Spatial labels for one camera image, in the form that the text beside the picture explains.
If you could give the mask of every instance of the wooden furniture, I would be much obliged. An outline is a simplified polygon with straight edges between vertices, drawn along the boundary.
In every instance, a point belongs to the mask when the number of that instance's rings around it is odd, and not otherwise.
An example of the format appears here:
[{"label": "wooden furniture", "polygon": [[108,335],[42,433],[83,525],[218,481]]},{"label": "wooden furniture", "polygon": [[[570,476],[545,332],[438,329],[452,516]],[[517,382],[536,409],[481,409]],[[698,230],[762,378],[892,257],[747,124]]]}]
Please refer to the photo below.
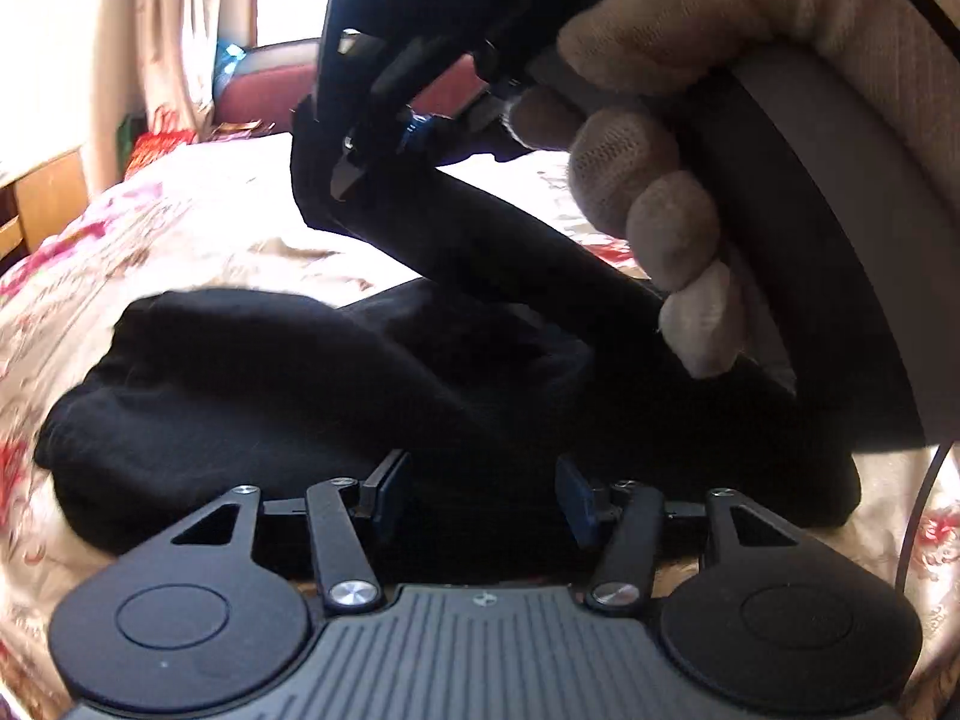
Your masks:
[{"label": "wooden furniture", "polygon": [[78,151],[25,175],[0,172],[0,272],[61,232],[86,208],[88,195]]}]

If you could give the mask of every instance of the bed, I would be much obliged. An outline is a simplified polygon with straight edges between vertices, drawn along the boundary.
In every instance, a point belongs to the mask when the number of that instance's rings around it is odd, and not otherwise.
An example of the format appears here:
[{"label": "bed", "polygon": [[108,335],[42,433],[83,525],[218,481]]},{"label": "bed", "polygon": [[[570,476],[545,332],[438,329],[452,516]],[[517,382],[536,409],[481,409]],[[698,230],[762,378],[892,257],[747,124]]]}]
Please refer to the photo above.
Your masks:
[{"label": "bed", "polygon": [[[59,599],[110,560],[67,527],[32,449],[47,410],[107,351],[123,309],[164,290],[208,286],[302,293],[337,306],[416,276],[368,245],[304,226],[290,191],[290,145],[281,134],[179,148],[107,191],[0,279],[0,693],[13,716],[52,720],[69,708],[46,627]],[[474,157],[448,170],[640,274],[623,242],[598,234],[577,211],[563,156],[503,165]],[[857,458],[863,501],[844,528],[818,536],[891,581],[930,454]],[[929,501],[908,584],[925,630],[903,707],[917,720],[932,720],[960,677],[955,460]],[[664,567],[658,592],[695,570],[692,562]]]}]

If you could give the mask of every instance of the white glove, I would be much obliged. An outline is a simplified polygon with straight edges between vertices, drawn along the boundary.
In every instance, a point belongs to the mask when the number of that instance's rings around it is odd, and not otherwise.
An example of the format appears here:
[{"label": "white glove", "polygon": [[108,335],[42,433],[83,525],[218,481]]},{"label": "white glove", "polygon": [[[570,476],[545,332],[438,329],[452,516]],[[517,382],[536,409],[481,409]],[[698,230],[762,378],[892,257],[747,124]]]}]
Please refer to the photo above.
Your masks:
[{"label": "white glove", "polygon": [[[938,1],[958,20],[960,0]],[[596,86],[665,95],[782,38],[811,47],[877,109],[960,221],[960,65],[906,0],[603,0],[560,30],[558,49]],[[722,373],[741,351],[768,368],[785,365],[760,291],[723,243],[712,198],[658,122],[608,109],[584,124],[535,88],[507,124],[531,148],[570,151],[570,190],[584,215],[630,242],[654,284],[669,290],[659,324],[691,375]]]}]

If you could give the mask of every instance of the round grey object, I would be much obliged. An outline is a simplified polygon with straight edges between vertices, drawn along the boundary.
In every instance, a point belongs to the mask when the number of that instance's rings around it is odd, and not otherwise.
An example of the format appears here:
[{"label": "round grey object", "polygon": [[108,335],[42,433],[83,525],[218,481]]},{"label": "round grey object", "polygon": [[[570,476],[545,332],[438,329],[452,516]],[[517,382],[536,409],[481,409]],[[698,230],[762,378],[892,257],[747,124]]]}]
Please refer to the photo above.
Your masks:
[{"label": "round grey object", "polygon": [[379,591],[368,581],[348,579],[330,587],[328,595],[330,600],[340,607],[356,608],[373,603]]},{"label": "round grey object", "polygon": [[610,608],[628,607],[640,600],[640,590],[627,581],[605,581],[597,584],[590,595],[600,605]]}]

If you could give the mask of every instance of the grey plastic base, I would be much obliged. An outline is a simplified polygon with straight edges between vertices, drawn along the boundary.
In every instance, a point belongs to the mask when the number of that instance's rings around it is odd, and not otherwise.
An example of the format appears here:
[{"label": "grey plastic base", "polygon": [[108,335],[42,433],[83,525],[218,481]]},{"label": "grey plastic base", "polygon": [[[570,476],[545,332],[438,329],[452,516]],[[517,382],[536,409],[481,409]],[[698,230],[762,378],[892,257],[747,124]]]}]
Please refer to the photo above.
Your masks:
[{"label": "grey plastic base", "polygon": [[[157,658],[160,668],[160,657]],[[72,720],[108,715],[80,706]],[[236,720],[760,718],[685,678],[632,619],[564,587],[408,586],[381,613],[329,623],[299,669]],[[889,707],[856,720],[896,720]]]}]

